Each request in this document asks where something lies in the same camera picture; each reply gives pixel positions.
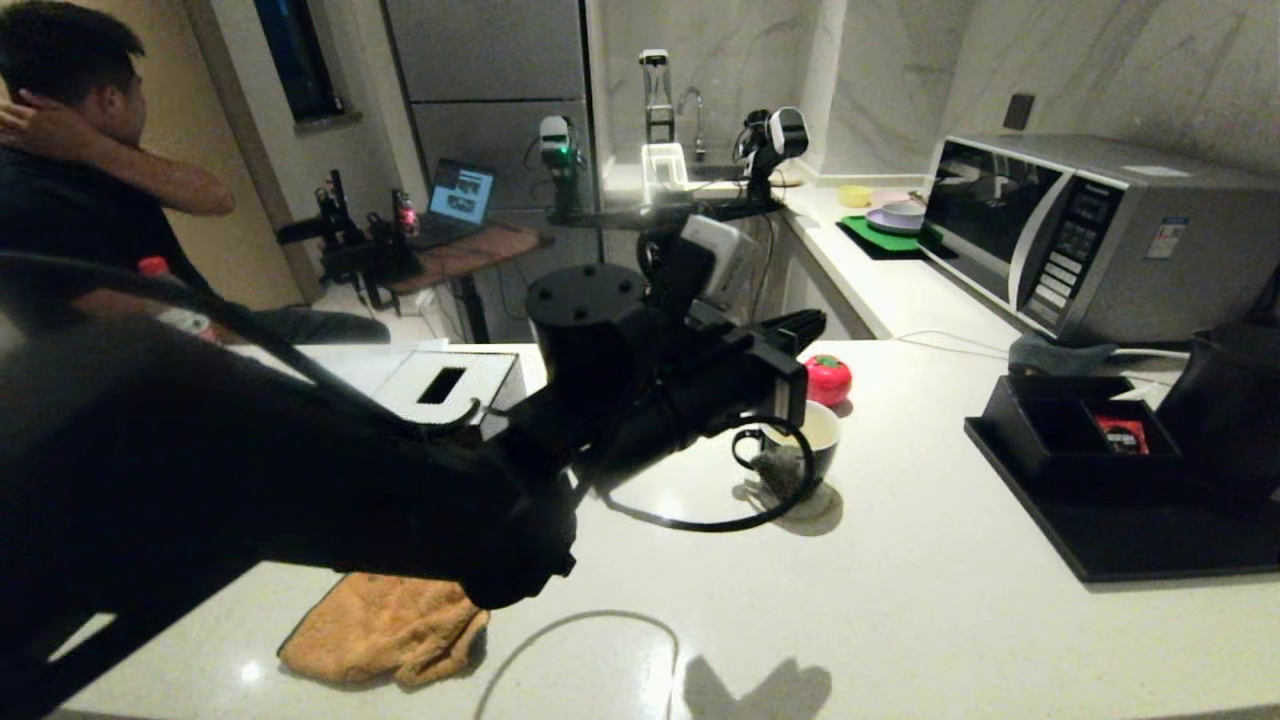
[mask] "microwave sticker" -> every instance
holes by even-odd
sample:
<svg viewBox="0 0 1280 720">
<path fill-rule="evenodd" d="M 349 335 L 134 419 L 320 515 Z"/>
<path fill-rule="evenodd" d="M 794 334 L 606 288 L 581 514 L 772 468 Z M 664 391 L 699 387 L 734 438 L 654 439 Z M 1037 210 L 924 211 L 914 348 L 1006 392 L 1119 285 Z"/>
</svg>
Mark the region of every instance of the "microwave sticker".
<svg viewBox="0 0 1280 720">
<path fill-rule="evenodd" d="M 1147 249 L 1147 259 L 1166 260 L 1172 258 L 1174 249 L 1183 240 L 1183 233 L 1187 232 L 1188 223 L 1190 220 L 1187 218 L 1165 218 L 1160 220 L 1160 229 L 1156 231 L 1156 237 L 1151 241 L 1151 247 Z"/>
<path fill-rule="evenodd" d="M 1140 173 L 1144 176 L 1151 176 L 1153 178 L 1189 178 L 1190 173 L 1184 173 L 1176 168 L 1166 168 L 1164 165 L 1121 165 L 1126 170 L 1134 173 Z"/>
</svg>

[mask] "laptop screen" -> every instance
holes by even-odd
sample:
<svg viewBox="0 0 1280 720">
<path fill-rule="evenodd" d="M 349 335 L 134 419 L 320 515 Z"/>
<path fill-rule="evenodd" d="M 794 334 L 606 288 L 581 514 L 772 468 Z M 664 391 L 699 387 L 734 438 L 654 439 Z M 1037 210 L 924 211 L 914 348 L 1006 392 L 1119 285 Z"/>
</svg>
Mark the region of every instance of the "laptop screen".
<svg viewBox="0 0 1280 720">
<path fill-rule="evenodd" d="M 493 178 L 493 170 L 442 158 L 435 165 L 431 213 L 476 225 L 484 223 Z"/>
</svg>

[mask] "toy tomato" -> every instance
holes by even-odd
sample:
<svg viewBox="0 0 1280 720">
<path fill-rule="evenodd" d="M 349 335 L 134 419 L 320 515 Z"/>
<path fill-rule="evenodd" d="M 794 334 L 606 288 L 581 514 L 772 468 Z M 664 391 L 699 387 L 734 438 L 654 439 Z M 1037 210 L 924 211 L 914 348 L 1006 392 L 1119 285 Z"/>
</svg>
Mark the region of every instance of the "toy tomato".
<svg viewBox="0 0 1280 720">
<path fill-rule="evenodd" d="M 805 360 L 804 366 L 809 370 L 809 400 L 835 407 L 849 397 L 854 374 L 838 357 L 814 355 Z"/>
</svg>

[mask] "red package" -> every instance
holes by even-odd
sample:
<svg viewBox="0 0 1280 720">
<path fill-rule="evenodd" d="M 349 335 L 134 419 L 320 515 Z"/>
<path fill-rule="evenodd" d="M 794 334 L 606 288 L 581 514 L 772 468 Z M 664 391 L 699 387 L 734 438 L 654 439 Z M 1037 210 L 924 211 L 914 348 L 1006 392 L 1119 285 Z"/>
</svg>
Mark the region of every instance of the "red package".
<svg viewBox="0 0 1280 720">
<path fill-rule="evenodd" d="M 1093 421 L 1098 424 L 1102 434 L 1107 436 L 1107 442 L 1111 443 L 1112 451 L 1121 455 L 1151 454 L 1151 450 L 1147 447 L 1147 433 L 1142 427 L 1142 420 L 1094 415 Z"/>
</svg>

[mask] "green mat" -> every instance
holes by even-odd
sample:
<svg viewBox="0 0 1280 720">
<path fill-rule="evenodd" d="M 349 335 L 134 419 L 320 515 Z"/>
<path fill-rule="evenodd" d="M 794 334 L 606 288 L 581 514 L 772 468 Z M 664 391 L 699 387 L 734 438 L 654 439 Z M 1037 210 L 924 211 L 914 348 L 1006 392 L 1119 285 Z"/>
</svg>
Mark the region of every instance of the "green mat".
<svg viewBox="0 0 1280 720">
<path fill-rule="evenodd" d="M 920 245 L 915 241 L 914 236 L 890 234 L 887 232 L 879 232 L 878 229 L 872 228 L 867 223 L 867 218 L 849 215 L 846 218 L 841 218 L 840 223 L 846 228 L 860 234 L 863 240 L 878 246 L 881 250 L 884 250 L 887 252 L 910 252 L 913 250 L 920 249 Z"/>
</svg>

